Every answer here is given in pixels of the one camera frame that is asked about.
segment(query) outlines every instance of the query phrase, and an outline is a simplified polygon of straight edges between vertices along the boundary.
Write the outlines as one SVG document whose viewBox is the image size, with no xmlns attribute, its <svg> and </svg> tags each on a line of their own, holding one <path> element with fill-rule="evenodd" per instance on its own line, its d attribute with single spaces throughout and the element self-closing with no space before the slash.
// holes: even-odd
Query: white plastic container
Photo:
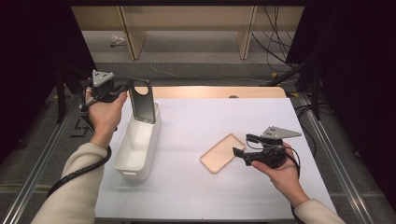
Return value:
<svg viewBox="0 0 396 224">
<path fill-rule="evenodd" d="M 154 124 L 136 120 L 134 114 L 131 114 L 113 164 L 125 179 L 144 180 L 149 177 L 162 123 L 160 107 L 155 103 L 154 108 Z"/>
</svg>

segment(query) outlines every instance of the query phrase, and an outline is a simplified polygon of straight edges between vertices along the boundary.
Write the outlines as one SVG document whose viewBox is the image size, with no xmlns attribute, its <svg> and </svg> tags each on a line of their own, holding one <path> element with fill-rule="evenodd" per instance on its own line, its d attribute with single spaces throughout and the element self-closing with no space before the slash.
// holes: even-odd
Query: gray floor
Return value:
<svg viewBox="0 0 396 224">
<path fill-rule="evenodd" d="M 110 47 L 111 35 L 123 37 L 122 32 L 85 32 L 84 35 L 98 70 L 112 71 L 120 76 L 148 78 L 153 86 L 259 86 L 271 80 L 271 74 L 275 71 L 273 68 L 283 71 L 290 69 L 272 56 L 268 58 L 273 68 L 270 67 L 266 53 L 254 39 L 250 44 L 247 60 L 240 60 L 233 32 L 149 32 L 144 52 L 136 61 L 131 61 L 127 48 Z M 268 40 L 263 34 L 255 35 L 264 46 L 268 45 Z M 285 43 L 290 43 L 288 35 L 282 34 L 281 37 Z M 283 57 L 279 45 L 272 44 L 271 50 Z M 295 77 L 282 83 L 281 87 L 286 92 L 294 91 L 293 79 Z M 2 219 L 55 128 L 57 105 L 54 96 L 53 93 L 49 97 L 48 106 L 43 107 L 35 123 L 24 136 L 27 147 L 16 148 L 0 165 L 0 218 Z M 290 100 L 294 107 L 301 105 L 298 97 L 290 97 Z M 67 102 L 73 102 L 73 97 L 68 98 Z M 71 137 L 81 134 L 81 130 L 75 129 L 78 109 L 76 107 L 69 109 L 73 111 L 72 116 L 65 124 L 63 135 L 56 144 L 19 223 L 30 223 L 44 202 L 47 190 L 59 178 L 65 160 L 80 144 L 89 139 L 89 136 Z M 324 105 L 320 111 L 321 123 L 367 205 L 374 223 L 396 223 L 395 212 L 381 190 L 361 160 L 352 155 L 354 148 L 336 115 L 332 113 L 332 109 Z M 314 136 L 318 145 L 315 160 L 339 216 L 346 223 L 359 223 L 306 114 L 302 115 L 301 123 Z M 309 138 L 307 141 L 313 149 L 313 141 Z M 97 223 L 122 223 L 122 221 L 97 220 Z"/>
</svg>

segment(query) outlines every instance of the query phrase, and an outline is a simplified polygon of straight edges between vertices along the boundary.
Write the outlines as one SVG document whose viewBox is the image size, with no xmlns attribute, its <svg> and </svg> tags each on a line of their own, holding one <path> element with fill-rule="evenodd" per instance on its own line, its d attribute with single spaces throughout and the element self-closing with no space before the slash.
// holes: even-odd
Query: black wire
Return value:
<svg viewBox="0 0 396 224">
<path fill-rule="evenodd" d="M 264 11 L 265 11 L 265 13 L 266 13 L 266 15 L 267 15 L 267 18 L 268 18 L 268 20 L 271 22 L 271 26 L 272 26 L 272 21 L 271 21 L 271 18 L 270 18 L 270 16 L 269 16 L 269 14 L 268 14 L 268 12 L 267 12 L 267 9 L 264 7 Z M 277 69 L 275 69 L 270 63 L 269 63 L 269 60 L 268 60 L 268 53 L 270 52 L 269 51 L 269 48 L 270 48 L 270 46 L 271 46 L 271 42 L 272 42 L 272 40 L 273 40 L 273 36 L 274 36 L 274 31 L 275 31 L 275 27 L 274 26 L 272 26 L 273 27 L 273 32 L 272 32 L 272 34 L 271 34 L 271 37 L 270 37 L 270 41 L 268 42 L 268 46 L 267 46 L 267 48 L 268 48 L 268 50 L 267 50 L 267 63 L 268 63 L 268 65 L 270 66 L 270 68 L 272 68 L 273 70 L 275 70 L 275 71 L 277 71 L 277 72 L 287 72 L 287 71 L 280 71 L 280 70 L 277 70 Z"/>
<path fill-rule="evenodd" d="M 278 13 L 279 13 L 279 6 L 276 6 L 276 24 L 275 24 L 275 28 L 276 28 L 276 36 L 277 36 L 277 39 L 278 39 L 278 41 L 279 41 L 279 47 L 280 47 L 280 49 L 282 49 L 282 47 L 283 47 L 283 49 L 285 50 L 285 52 L 289 55 L 289 51 L 286 49 L 286 46 L 285 46 L 285 44 L 283 43 L 283 40 L 280 38 L 280 36 L 279 36 L 279 33 L 278 33 L 278 30 L 277 30 L 277 16 L 278 16 Z"/>
<path fill-rule="evenodd" d="M 296 166 L 296 169 L 297 169 L 297 176 L 300 178 L 300 170 L 301 170 L 300 156 L 298 155 L 297 151 L 294 150 L 294 148 L 292 148 L 292 147 L 285 147 L 285 148 L 291 149 L 291 150 L 296 154 L 298 162 L 297 162 L 291 155 L 289 155 L 289 153 L 287 153 L 287 152 L 285 151 L 285 155 L 286 155 L 286 156 L 294 163 L 294 165 Z"/>
<path fill-rule="evenodd" d="M 298 121 L 300 122 L 300 125 L 301 125 L 301 127 L 303 128 L 303 130 L 305 131 L 305 133 L 308 134 L 308 136 L 309 136 L 309 137 L 311 138 L 311 140 L 312 140 L 312 143 L 314 144 L 314 151 L 312 152 L 312 156 L 315 158 L 315 156 L 317 155 L 317 151 L 318 151 L 317 142 L 315 141 L 315 138 L 311 135 L 311 133 L 309 133 L 309 131 L 305 128 L 305 126 L 304 126 L 304 125 L 301 123 L 301 121 L 300 121 L 301 115 L 302 115 L 304 112 L 310 110 L 311 107 L 312 107 L 312 105 L 301 105 L 301 106 L 298 106 L 298 107 L 294 108 L 294 110 L 297 110 L 297 109 L 299 109 L 299 108 L 304 108 L 304 109 L 300 112 L 300 114 L 297 116 L 297 119 L 298 119 Z"/>
<path fill-rule="evenodd" d="M 87 123 L 87 126 L 93 131 L 93 126 L 92 126 L 92 124 L 91 124 L 91 122 L 90 122 L 90 120 L 89 120 L 89 118 L 88 118 L 88 107 L 87 107 L 87 105 L 86 105 L 86 100 L 85 100 L 85 97 L 86 97 L 86 90 L 87 90 L 87 88 L 84 88 L 84 90 L 83 90 L 83 92 L 82 92 L 82 94 L 81 94 L 81 102 L 82 102 L 82 105 L 81 105 L 80 116 L 81 116 L 81 117 L 83 118 L 83 120 Z M 71 174 L 69 174 L 69 175 L 63 177 L 63 178 L 60 179 L 58 182 L 56 182 L 56 183 L 52 186 L 52 188 L 49 190 L 49 193 L 47 194 L 47 198 L 48 198 L 53 192 L 55 192 L 57 189 L 59 189 L 61 186 L 63 186 L 64 184 L 66 184 L 66 183 L 69 182 L 70 180 L 72 180 L 72 179 L 74 179 L 74 178 L 77 178 L 77 177 L 79 177 L 79 176 L 81 176 L 81 175 L 87 174 L 88 172 L 90 172 L 90 171 L 92 171 L 92 170 L 95 170 L 95 169 L 101 167 L 101 166 L 104 165 L 106 162 L 108 162 L 108 160 L 110 160 L 110 157 L 111 157 L 111 147 L 108 147 L 108 148 L 107 148 L 107 155 L 106 155 L 103 159 L 101 159 L 100 161 L 98 161 L 98 162 L 96 162 L 96 163 L 94 163 L 94 164 L 92 164 L 92 165 L 89 165 L 89 166 L 87 166 L 87 167 L 84 167 L 84 168 L 82 168 L 82 169 L 79 169 L 79 170 L 77 170 L 77 171 L 75 171 L 75 172 L 73 172 L 73 173 L 71 173 Z"/>
<path fill-rule="evenodd" d="M 81 175 L 87 174 L 88 172 L 90 172 L 90 171 L 92 171 L 92 170 L 95 170 L 95 169 L 101 167 L 101 166 L 104 165 L 106 162 L 108 162 L 108 160 L 110 160 L 110 157 L 111 157 L 111 147 L 108 147 L 108 148 L 107 148 L 107 155 L 106 155 L 103 159 L 101 159 L 100 161 L 98 161 L 98 162 L 96 162 L 96 163 L 94 163 L 94 164 L 92 164 L 92 165 L 90 165 L 90 166 L 87 166 L 87 167 L 84 167 L 84 168 L 82 168 L 82 169 L 80 169 L 80 170 L 77 170 L 77 171 L 75 171 L 75 172 L 73 172 L 73 173 L 71 173 L 71 174 L 69 174 L 69 175 L 63 177 L 63 178 L 60 179 L 58 182 L 56 182 L 56 183 L 52 186 L 52 188 L 49 190 L 49 193 L 47 194 L 47 198 L 48 198 L 53 192 L 55 192 L 57 189 L 59 189 L 61 186 L 63 186 L 64 184 L 66 184 L 66 183 L 69 182 L 70 180 L 75 179 L 75 178 L 77 178 L 77 177 L 79 177 L 79 176 L 81 176 Z"/>
<path fill-rule="evenodd" d="M 266 34 L 265 32 L 262 32 L 268 39 L 271 39 L 271 36 L 269 36 L 268 34 Z M 283 45 L 283 46 L 285 46 L 285 47 L 288 47 L 288 48 L 290 48 L 290 45 L 287 45 L 287 44 L 284 44 L 284 43 L 281 43 L 281 42 L 278 42 L 278 41 L 276 41 L 276 40 L 274 40 L 274 39 L 271 39 L 271 41 L 273 41 L 273 42 L 276 42 L 277 44 L 281 44 L 281 45 Z"/>
<path fill-rule="evenodd" d="M 274 22 L 274 23 L 273 23 L 273 21 L 271 20 L 271 17 L 270 17 L 270 15 L 268 14 L 267 8 L 266 8 L 265 6 L 264 6 L 264 11 L 265 11 L 265 14 L 267 15 L 268 20 L 270 21 L 271 27 L 273 28 L 273 32 L 272 32 L 272 34 L 271 34 L 271 39 L 272 39 L 272 37 L 273 37 L 274 34 L 275 34 L 275 35 L 276 35 L 276 38 L 277 38 L 277 40 L 278 40 L 278 42 L 281 42 L 281 43 L 283 44 L 283 42 L 282 42 L 282 40 L 280 39 L 279 34 L 278 34 L 278 32 L 277 32 L 277 14 L 278 14 L 278 11 L 279 11 L 279 7 L 274 6 L 274 19 L 275 19 L 275 22 Z M 281 47 L 280 44 L 279 44 L 279 48 L 280 48 L 280 51 L 281 51 L 282 54 L 283 54 L 283 57 L 286 59 L 285 53 L 283 52 L 283 49 L 282 49 L 282 47 Z"/>
<path fill-rule="evenodd" d="M 267 64 L 271 67 L 271 69 L 277 71 L 277 72 L 288 72 L 288 71 L 281 71 L 278 70 L 276 68 L 274 68 L 268 61 L 268 54 L 271 54 L 272 56 L 274 56 L 275 58 L 277 58 L 278 60 L 280 60 L 282 63 L 284 63 L 285 65 L 293 68 L 293 66 L 291 66 L 290 64 L 287 64 L 283 59 L 279 58 L 278 56 L 276 56 L 271 50 L 269 50 L 268 48 L 266 48 L 257 38 L 256 36 L 252 33 L 253 38 L 256 40 L 256 42 L 260 45 L 260 47 L 262 47 L 266 52 L 267 52 L 267 56 L 266 56 L 266 60 L 267 60 Z"/>
<path fill-rule="evenodd" d="M 275 148 L 274 146 L 269 145 L 269 144 L 266 144 L 266 143 L 264 143 L 264 142 L 262 142 L 262 141 L 259 141 L 259 142 L 260 142 L 261 144 L 267 145 L 268 147 L 252 147 L 248 142 L 249 142 L 249 141 L 247 140 L 247 146 L 248 146 L 248 147 L 251 147 L 252 149 L 263 150 L 263 149 L 274 149 L 274 148 Z"/>
<path fill-rule="evenodd" d="M 286 34 L 289 36 L 290 40 L 293 41 L 293 38 L 291 38 L 289 32 L 286 32 Z"/>
</svg>

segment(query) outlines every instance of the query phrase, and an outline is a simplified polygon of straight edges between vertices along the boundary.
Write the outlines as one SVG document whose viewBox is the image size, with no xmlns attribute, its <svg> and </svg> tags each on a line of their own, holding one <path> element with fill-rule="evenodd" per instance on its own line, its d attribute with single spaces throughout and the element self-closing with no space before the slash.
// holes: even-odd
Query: person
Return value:
<svg viewBox="0 0 396 224">
<path fill-rule="evenodd" d="M 92 92 L 87 91 L 87 97 L 91 95 Z M 88 108 L 94 128 L 93 136 L 89 143 L 80 146 L 70 156 L 62 176 L 94 164 L 107 155 L 106 149 L 120 123 L 121 109 L 126 98 L 126 92 L 123 92 L 112 103 L 97 102 Z M 103 174 L 104 166 L 101 166 L 61 186 L 43 203 L 32 223 L 94 223 L 94 208 Z"/>
<path fill-rule="evenodd" d="M 284 147 L 287 153 L 293 157 L 290 145 L 284 143 Z M 254 161 L 251 165 L 270 177 L 275 188 L 288 199 L 294 208 L 295 215 L 303 223 L 345 223 L 323 203 L 315 199 L 310 199 L 305 194 L 300 185 L 297 168 L 290 159 L 287 159 L 285 164 L 277 169 L 271 169 L 259 161 Z"/>
<path fill-rule="evenodd" d="M 92 92 L 87 91 L 87 97 L 91 95 Z M 80 146 L 69 157 L 62 176 L 94 164 L 106 156 L 106 149 L 114 130 L 120 123 L 121 109 L 126 98 L 126 92 L 123 92 L 112 103 L 97 102 L 89 107 L 89 118 L 95 131 L 90 142 Z M 254 161 L 252 165 L 271 178 L 275 187 L 290 201 L 295 208 L 295 214 L 304 223 L 344 223 L 322 203 L 308 198 L 299 183 L 294 163 L 290 160 L 275 170 L 259 161 Z M 103 174 L 104 166 L 101 166 L 61 186 L 43 203 L 32 223 L 94 223 L 94 208 Z"/>
</svg>

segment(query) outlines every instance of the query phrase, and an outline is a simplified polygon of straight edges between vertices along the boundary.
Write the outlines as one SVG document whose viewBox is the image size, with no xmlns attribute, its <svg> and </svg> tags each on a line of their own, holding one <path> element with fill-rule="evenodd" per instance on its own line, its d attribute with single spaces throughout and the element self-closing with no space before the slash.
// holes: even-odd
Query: metal frame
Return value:
<svg viewBox="0 0 396 224">
<path fill-rule="evenodd" d="M 64 116 L 62 122 L 57 123 L 49 141 L 47 142 L 46 146 L 44 147 L 40 157 L 35 164 L 32 172 L 29 174 L 29 177 L 23 184 L 21 191 L 19 192 L 18 196 L 16 197 L 14 203 L 10 206 L 10 209 L 7 212 L 6 218 L 3 220 L 3 223 L 18 223 L 21 215 L 23 213 L 24 208 L 28 204 L 33 191 L 35 190 L 35 185 L 37 184 L 38 180 L 40 179 L 41 175 L 43 174 L 52 152 L 54 151 L 56 145 L 58 144 L 64 127 L 66 126 L 70 115 L 73 112 L 73 108 L 77 106 L 79 102 L 79 96 L 74 95 L 71 98 L 71 102 L 69 103 L 69 108 Z"/>
<path fill-rule="evenodd" d="M 301 92 L 300 95 L 300 101 L 302 105 L 311 104 L 305 93 Z M 327 135 L 320 120 L 317 120 L 311 111 L 308 111 L 307 113 L 308 118 L 314 127 L 315 133 L 323 146 L 326 156 L 329 159 L 335 174 L 337 175 L 338 181 L 340 182 L 340 185 L 343 188 L 344 193 L 346 194 L 346 197 L 348 198 L 359 223 L 374 223 L 373 218 L 368 211 L 367 205 L 350 178 L 347 169 L 338 156 L 334 146 L 332 145 L 332 141 Z"/>
</svg>

